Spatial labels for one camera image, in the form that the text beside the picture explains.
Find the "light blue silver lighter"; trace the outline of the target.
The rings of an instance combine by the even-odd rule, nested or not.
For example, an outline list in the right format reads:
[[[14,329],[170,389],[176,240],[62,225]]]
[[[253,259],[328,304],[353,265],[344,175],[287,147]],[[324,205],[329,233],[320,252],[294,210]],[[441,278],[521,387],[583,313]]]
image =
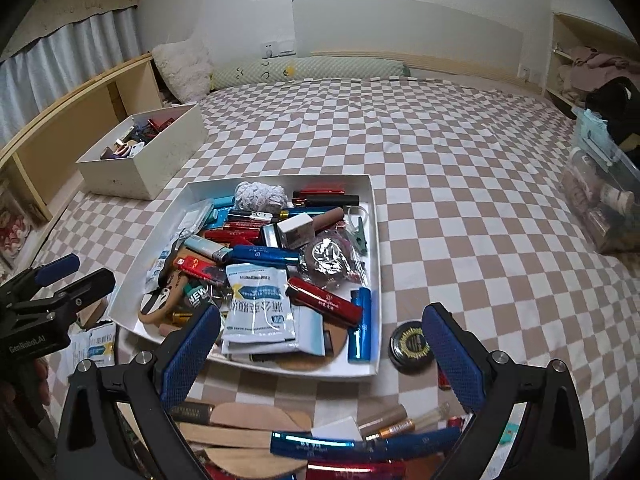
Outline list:
[[[183,242],[191,252],[196,252],[198,255],[209,258],[216,263],[224,263],[228,260],[231,248],[221,245],[206,238],[192,235],[186,238]]]

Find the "round black tin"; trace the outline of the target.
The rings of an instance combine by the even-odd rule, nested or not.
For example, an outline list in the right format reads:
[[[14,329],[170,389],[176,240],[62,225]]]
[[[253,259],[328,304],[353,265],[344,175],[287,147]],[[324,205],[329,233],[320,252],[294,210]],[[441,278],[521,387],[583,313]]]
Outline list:
[[[434,354],[420,321],[403,322],[394,329],[388,341],[388,356],[400,374],[419,374],[431,366]]]

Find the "white blue sachet packet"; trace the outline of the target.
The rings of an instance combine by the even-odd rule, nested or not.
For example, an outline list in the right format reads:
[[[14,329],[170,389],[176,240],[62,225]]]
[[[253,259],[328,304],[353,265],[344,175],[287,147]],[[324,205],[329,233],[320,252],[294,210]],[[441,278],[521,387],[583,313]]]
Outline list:
[[[285,270],[235,263],[226,267],[226,274],[232,297],[221,335],[223,354],[252,344],[280,344],[295,339]]]

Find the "blue metal lighter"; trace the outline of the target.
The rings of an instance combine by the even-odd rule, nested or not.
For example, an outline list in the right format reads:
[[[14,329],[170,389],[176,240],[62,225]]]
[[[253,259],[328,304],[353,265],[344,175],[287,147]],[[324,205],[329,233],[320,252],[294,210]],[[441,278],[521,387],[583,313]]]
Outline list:
[[[299,265],[300,253],[296,250],[275,247],[236,245],[228,252],[227,262],[251,263],[285,269],[287,266]]]

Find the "dark red metal lighter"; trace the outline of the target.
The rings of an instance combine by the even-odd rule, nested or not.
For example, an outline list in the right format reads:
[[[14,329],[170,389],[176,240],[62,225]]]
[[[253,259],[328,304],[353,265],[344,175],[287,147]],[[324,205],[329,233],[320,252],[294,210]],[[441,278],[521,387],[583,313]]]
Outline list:
[[[289,278],[286,293],[294,304],[311,308],[338,326],[356,327],[361,322],[362,307],[302,278]]]

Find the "large white tray box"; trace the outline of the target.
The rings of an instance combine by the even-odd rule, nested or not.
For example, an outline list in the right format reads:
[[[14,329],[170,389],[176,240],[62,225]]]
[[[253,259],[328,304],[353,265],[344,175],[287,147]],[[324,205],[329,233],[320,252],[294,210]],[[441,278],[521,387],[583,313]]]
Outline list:
[[[276,220],[282,247],[236,244],[198,235],[206,214],[230,198],[239,180],[190,183],[163,213],[107,310],[119,326],[161,342],[160,317],[181,296],[185,278],[221,283],[221,342],[212,357],[255,372],[355,379],[378,372],[378,226],[371,180],[356,174],[261,177],[287,196],[337,188],[356,200],[343,207],[355,224],[316,229],[306,212]]]

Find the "long blue metal pen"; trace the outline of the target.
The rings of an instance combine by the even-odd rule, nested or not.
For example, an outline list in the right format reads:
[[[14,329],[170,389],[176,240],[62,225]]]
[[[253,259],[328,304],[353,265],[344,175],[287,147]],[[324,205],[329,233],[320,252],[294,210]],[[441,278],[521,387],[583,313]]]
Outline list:
[[[460,436],[461,431],[457,427],[371,441],[328,440],[314,438],[310,434],[273,431],[269,451],[275,456],[310,462],[377,463],[447,453]]]

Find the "wooden shelf unit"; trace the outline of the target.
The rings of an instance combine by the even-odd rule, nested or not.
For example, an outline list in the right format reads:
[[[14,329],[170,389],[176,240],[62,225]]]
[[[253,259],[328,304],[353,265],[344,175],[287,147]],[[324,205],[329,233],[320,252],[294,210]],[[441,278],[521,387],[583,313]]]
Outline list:
[[[1,172],[37,223],[76,174],[76,160],[128,116],[162,106],[152,55],[94,76],[39,113],[1,149]]]

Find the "green plastic clip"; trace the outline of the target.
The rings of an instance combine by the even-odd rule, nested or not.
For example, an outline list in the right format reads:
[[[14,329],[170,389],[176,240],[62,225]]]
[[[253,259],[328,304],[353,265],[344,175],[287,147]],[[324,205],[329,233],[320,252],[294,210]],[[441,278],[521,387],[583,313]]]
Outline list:
[[[352,244],[354,245],[359,255],[367,255],[368,243],[366,234],[364,234],[363,218],[361,217],[358,218],[357,225],[352,229]]]

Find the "tape roll in bag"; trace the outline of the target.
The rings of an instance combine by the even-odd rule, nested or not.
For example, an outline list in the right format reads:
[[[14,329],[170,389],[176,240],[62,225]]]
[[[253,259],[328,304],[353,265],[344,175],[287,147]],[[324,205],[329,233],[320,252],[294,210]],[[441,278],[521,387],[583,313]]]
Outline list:
[[[358,252],[342,231],[318,234],[303,251],[308,281],[320,288],[334,289],[346,282],[363,284],[366,277]]]

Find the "crumpled white paper ball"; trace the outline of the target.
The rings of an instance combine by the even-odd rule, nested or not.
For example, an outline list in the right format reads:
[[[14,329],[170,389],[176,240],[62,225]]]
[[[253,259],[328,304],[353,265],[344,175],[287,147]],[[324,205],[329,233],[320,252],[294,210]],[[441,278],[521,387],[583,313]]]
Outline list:
[[[277,214],[288,206],[288,196],[281,185],[242,181],[234,190],[234,206],[251,212]]]

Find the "small white shoe box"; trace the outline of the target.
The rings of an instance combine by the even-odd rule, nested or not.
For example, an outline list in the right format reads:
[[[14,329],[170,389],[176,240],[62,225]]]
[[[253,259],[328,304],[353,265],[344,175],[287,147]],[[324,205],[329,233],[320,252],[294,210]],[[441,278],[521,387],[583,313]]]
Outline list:
[[[155,200],[206,138],[198,104],[159,108],[127,117],[76,166],[94,194]]]

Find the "clear plastic storage bin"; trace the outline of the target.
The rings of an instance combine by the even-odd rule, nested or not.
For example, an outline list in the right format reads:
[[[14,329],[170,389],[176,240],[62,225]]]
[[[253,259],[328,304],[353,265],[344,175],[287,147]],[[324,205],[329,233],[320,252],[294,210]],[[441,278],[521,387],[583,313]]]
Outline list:
[[[562,173],[567,206],[601,254],[639,250],[639,169],[614,143],[608,123],[575,107],[572,149]]]

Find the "white fluffy pillow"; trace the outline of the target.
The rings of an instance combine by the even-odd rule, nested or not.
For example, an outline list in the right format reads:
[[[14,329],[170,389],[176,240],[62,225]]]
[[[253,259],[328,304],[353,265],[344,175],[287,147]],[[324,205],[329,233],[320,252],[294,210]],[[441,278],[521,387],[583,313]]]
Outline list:
[[[198,38],[159,44],[151,51],[168,90],[181,103],[204,99],[210,90],[213,65]]]

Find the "green long bolster pillow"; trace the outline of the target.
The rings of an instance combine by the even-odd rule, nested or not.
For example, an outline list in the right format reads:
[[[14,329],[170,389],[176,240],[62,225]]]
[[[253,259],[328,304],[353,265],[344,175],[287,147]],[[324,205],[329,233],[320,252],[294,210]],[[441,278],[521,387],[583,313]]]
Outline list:
[[[409,76],[401,61],[368,56],[310,56],[261,58],[216,66],[209,76],[210,90],[242,84],[276,84],[305,79],[370,79]]]

